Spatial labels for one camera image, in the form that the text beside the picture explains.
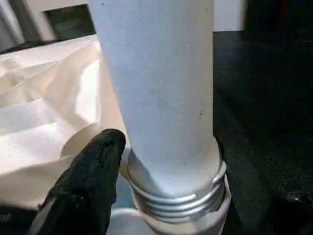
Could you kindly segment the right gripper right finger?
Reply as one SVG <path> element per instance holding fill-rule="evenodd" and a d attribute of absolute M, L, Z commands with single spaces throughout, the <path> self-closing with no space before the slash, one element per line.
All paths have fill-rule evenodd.
<path fill-rule="evenodd" d="M 313 141 L 219 139 L 232 193 L 225 235 L 313 232 Z"/>

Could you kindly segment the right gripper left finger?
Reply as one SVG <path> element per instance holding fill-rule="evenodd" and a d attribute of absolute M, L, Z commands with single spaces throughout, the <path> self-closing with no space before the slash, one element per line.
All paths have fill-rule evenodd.
<path fill-rule="evenodd" d="M 29 234 L 106 234 L 125 144 L 116 129 L 93 137 L 49 190 Z"/>

